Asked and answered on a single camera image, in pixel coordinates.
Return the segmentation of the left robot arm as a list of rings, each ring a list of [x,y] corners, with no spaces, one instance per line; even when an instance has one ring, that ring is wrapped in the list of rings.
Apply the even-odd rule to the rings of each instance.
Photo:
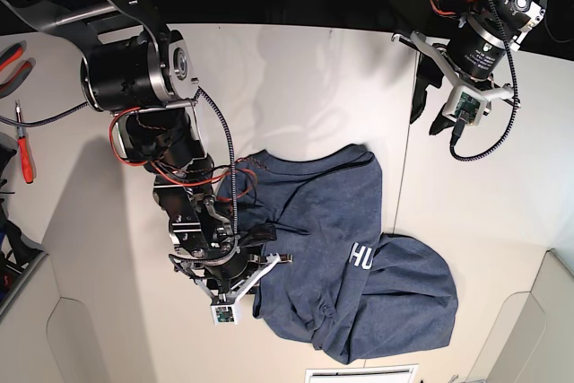
[[[498,85],[494,69],[509,51],[518,51],[546,14],[548,0],[429,0],[432,11],[457,25],[448,43],[429,43],[419,31],[393,35],[420,55],[410,119],[424,111],[429,87],[451,86],[430,126],[438,135],[456,124],[477,126],[495,100],[516,105],[515,86]]]

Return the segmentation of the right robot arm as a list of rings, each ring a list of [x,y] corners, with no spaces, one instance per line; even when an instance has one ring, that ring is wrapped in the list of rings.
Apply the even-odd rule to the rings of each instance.
[[[228,309],[291,256],[263,256],[271,224],[239,228],[235,157],[222,166],[204,149],[199,86],[183,36],[150,0],[1,0],[32,29],[65,39],[82,55],[86,106],[111,116],[109,141],[123,164],[154,177],[153,195],[168,215],[176,272],[198,284],[214,308]]]

